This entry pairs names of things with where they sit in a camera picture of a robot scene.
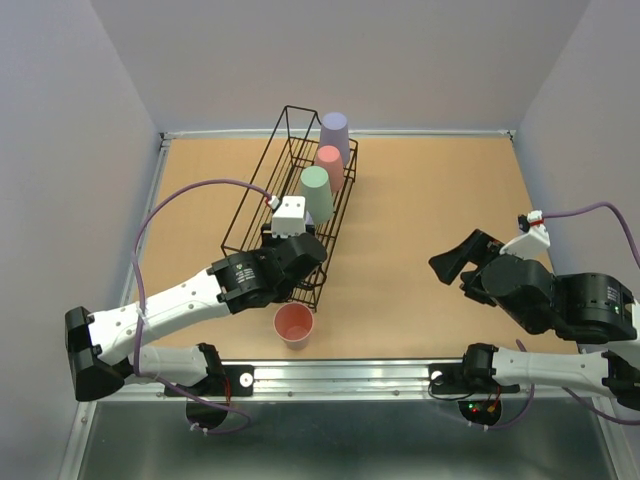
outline white wall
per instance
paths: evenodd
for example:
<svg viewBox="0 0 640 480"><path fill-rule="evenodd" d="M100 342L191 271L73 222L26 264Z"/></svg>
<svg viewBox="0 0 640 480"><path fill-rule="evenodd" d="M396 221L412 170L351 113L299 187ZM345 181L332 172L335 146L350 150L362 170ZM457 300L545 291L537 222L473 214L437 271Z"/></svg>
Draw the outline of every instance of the white wall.
<svg viewBox="0 0 640 480"><path fill-rule="evenodd" d="M536 207L564 210L608 200L622 210L638 241L639 25L637 0L593 0L515 142ZM608 273L640 297L640 271L610 212L548 224L558 273ZM640 429L628 427L626 433L638 462Z"/></svg>
<svg viewBox="0 0 640 480"><path fill-rule="evenodd" d="M64 313L113 306L157 130L88 0L0 6L0 470L57 478Z"/></svg>
<svg viewBox="0 0 640 480"><path fill-rule="evenodd" d="M515 128L588 0L92 0L161 131Z"/></svg>

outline dish rack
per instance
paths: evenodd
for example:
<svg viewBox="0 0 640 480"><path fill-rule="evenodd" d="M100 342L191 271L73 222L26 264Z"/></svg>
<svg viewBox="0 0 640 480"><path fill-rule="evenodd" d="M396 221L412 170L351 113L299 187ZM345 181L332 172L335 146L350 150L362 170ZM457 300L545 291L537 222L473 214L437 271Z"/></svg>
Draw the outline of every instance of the dish rack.
<svg viewBox="0 0 640 480"><path fill-rule="evenodd" d="M285 106L250 182L281 199L285 195L296 195L300 174L313 165L321 125L317 111ZM351 158L344 168L344 185L333 194L333 216L315 229L316 238L327 249L327 260L302 281L289 298L289 301L307 305L314 312L317 311L320 295L327 281L331 257L356 181L358 142L349 139L349 146ZM225 257L262 246L262 227L271 221L271 209L257 197L249 195L248 191L242 196L222 241L221 248Z"/></svg>

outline wooden table surface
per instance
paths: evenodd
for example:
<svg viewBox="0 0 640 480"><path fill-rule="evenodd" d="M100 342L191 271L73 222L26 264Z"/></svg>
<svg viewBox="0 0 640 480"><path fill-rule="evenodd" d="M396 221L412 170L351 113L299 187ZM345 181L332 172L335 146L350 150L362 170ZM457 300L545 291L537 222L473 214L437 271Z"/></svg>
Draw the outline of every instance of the wooden table surface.
<svg viewBox="0 0 640 480"><path fill-rule="evenodd" d="M530 336L499 308L466 299L456 285L439 283L427 263L475 228L504 242L516 235L517 215L531 203L508 139L359 142L357 181L309 346L284 347L273 330L274 305L202 322L156 345L207 342L225 359L460 357L471 343L515 348L516 338L531 351L576 351L553 333ZM250 180L265 145L263 138L173 140L158 201L199 180ZM275 161L268 156L265 166ZM193 190L154 219L142 261L149 294L222 258L220 244L243 193L233 186ZM543 262L549 267L548 258Z"/></svg>

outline plastic cup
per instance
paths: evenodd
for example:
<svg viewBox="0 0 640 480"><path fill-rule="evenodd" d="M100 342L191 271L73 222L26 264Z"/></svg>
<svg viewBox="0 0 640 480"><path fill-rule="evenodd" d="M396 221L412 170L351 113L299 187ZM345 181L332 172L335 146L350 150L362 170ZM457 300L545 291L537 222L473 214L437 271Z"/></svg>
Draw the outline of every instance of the plastic cup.
<svg viewBox="0 0 640 480"><path fill-rule="evenodd" d="M342 113L331 112L322 117L320 128L319 147L333 145L340 151L342 164L346 167L351 160L351 147L349 146L349 125L347 117Z"/></svg>
<svg viewBox="0 0 640 480"><path fill-rule="evenodd" d="M331 184L324 168L317 165L305 168L300 175L299 189L315 226L327 222L333 216Z"/></svg>
<svg viewBox="0 0 640 480"><path fill-rule="evenodd" d="M273 326L287 348L302 350L309 344L313 313L302 303L287 303L276 312Z"/></svg>
<svg viewBox="0 0 640 480"><path fill-rule="evenodd" d="M344 184L344 166L342 165L342 157L340 150L333 145L325 145L320 147L316 152L315 165L324 168L329 174L329 185L331 191L336 193Z"/></svg>

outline orange cup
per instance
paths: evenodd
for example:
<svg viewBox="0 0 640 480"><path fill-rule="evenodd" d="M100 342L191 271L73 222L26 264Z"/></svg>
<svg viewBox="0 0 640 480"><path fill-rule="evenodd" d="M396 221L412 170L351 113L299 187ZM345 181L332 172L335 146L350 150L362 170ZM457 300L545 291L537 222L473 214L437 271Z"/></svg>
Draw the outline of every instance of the orange cup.
<svg viewBox="0 0 640 480"><path fill-rule="evenodd" d="M320 147L316 152L315 165L324 168L329 174L331 192L336 193L344 184L344 172L340 150L333 145Z"/></svg>
<svg viewBox="0 0 640 480"><path fill-rule="evenodd" d="M276 312L273 326L288 348L302 350L309 344L313 313L301 303L287 303Z"/></svg>

